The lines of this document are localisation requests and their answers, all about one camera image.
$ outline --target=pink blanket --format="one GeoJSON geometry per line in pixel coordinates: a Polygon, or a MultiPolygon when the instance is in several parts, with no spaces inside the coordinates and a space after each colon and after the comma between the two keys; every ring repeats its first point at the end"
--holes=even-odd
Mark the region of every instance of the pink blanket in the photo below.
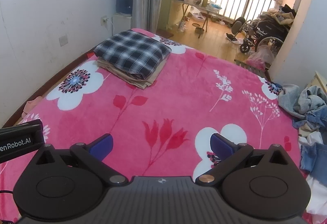
{"type": "MultiPolygon", "coordinates": [[[[197,176],[218,163],[210,137],[220,133],[254,148],[281,144],[296,164],[297,130],[277,103],[274,86],[230,62],[143,30],[172,49],[155,83],[131,86],[91,57],[53,89],[23,122],[41,119],[56,148],[90,143],[105,133],[113,150],[104,159],[133,175],[197,176]]],[[[0,189],[12,190],[33,153],[0,165],[0,189]]],[[[0,194],[0,218],[18,215],[10,194],[0,194]]]]}

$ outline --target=jeans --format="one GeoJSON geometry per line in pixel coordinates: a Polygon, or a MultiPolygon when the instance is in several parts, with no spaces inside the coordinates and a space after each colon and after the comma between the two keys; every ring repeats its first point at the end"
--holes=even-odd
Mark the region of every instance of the jeans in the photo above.
{"type": "Polygon", "coordinates": [[[312,146],[301,146],[300,169],[310,172],[310,175],[321,184],[327,186],[327,145],[315,143],[312,146]]]}
{"type": "Polygon", "coordinates": [[[320,110],[308,112],[305,116],[305,119],[309,122],[327,127],[327,106],[322,107],[320,110]]]}
{"type": "Polygon", "coordinates": [[[293,127],[299,129],[304,124],[315,130],[319,127],[327,128],[327,106],[321,107],[319,110],[311,110],[305,114],[305,120],[293,119],[293,127]]]}

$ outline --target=black cable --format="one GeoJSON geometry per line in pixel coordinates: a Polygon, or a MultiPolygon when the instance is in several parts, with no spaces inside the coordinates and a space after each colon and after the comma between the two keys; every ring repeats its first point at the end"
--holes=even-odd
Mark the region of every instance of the black cable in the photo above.
{"type": "Polygon", "coordinates": [[[2,193],[12,194],[12,191],[9,191],[9,190],[0,190],[0,194],[2,194],[2,193]]]}

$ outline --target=small pot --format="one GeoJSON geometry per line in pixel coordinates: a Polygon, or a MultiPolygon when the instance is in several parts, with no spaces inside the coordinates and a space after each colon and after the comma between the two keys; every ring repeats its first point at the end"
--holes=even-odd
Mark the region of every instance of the small pot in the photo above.
{"type": "Polygon", "coordinates": [[[203,28],[201,28],[201,27],[196,27],[195,28],[195,32],[197,33],[197,34],[203,34],[204,33],[204,29],[203,28]]]}

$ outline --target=electrical socket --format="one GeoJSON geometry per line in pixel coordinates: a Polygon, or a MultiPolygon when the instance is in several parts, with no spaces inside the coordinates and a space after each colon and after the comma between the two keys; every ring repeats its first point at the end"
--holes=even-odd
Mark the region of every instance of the electrical socket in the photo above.
{"type": "Polygon", "coordinates": [[[101,26],[107,24],[107,16],[101,17],[101,26]]]}

